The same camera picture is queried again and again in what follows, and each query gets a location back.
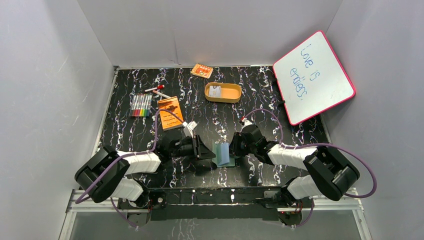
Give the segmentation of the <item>mint green card holder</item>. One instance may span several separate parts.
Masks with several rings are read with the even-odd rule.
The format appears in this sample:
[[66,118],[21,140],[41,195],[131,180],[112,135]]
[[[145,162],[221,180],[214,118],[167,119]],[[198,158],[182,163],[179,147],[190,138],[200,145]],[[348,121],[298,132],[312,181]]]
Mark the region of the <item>mint green card holder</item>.
[[235,167],[235,158],[230,156],[230,144],[228,142],[214,143],[212,152],[215,154],[212,162],[218,168]]

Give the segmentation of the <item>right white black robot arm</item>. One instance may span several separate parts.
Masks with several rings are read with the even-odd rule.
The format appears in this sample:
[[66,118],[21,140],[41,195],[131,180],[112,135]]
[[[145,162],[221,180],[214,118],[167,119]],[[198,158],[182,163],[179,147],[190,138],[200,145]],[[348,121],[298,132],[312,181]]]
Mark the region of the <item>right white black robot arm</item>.
[[328,146],[283,146],[277,141],[267,140],[254,124],[234,133],[229,153],[234,157],[253,154],[268,165],[285,165],[308,172],[306,176],[290,179],[273,196],[264,197],[264,203],[295,207],[301,199],[319,195],[338,201],[360,178],[358,169],[338,149]]

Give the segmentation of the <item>silver VIP card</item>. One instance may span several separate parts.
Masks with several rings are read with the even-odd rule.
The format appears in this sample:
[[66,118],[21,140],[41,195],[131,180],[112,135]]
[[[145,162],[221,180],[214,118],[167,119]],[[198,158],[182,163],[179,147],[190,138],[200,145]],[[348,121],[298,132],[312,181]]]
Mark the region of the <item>silver VIP card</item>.
[[220,85],[210,85],[208,96],[211,98],[220,98],[222,95],[222,87]]

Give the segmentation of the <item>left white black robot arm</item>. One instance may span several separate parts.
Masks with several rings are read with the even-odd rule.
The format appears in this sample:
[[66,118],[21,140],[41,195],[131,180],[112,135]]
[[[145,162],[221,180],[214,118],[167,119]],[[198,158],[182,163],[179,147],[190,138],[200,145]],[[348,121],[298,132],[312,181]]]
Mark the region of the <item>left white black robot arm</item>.
[[144,208],[150,201],[150,191],[144,183],[129,175],[152,174],[174,158],[205,160],[215,157],[199,135],[170,132],[159,138],[154,150],[140,153],[118,151],[106,145],[77,170],[74,179],[95,203],[119,198]]

